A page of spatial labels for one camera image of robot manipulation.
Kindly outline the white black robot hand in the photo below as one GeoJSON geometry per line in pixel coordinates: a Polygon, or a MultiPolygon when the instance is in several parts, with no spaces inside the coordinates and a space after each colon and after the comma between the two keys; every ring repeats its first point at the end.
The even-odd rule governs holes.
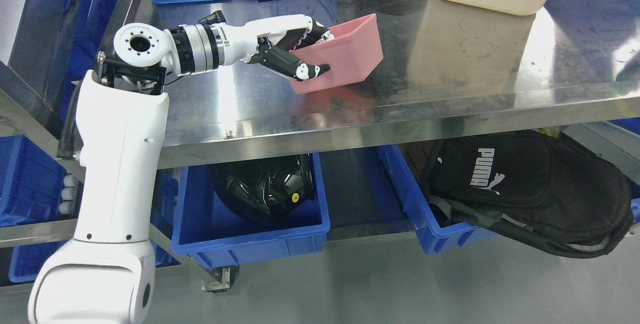
{"type": "Polygon", "coordinates": [[[242,26],[217,24],[218,62],[259,64],[294,81],[308,81],[331,70],[327,63],[308,63],[293,51],[334,39],[323,24],[305,14],[273,16],[249,21],[242,26]]]}

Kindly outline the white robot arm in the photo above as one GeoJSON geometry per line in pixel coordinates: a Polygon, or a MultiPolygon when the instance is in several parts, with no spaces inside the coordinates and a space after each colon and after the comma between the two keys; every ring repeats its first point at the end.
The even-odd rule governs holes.
{"type": "Polygon", "coordinates": [[[150,240],[156,172],[169,96],[167,74],[224,64],[221,11],[197,24],[119,28],[78,87],[75,123],[86,169],[73,237],[45,261],[30,292],[32,324],[141,324],[156,269],[150,240]]]}

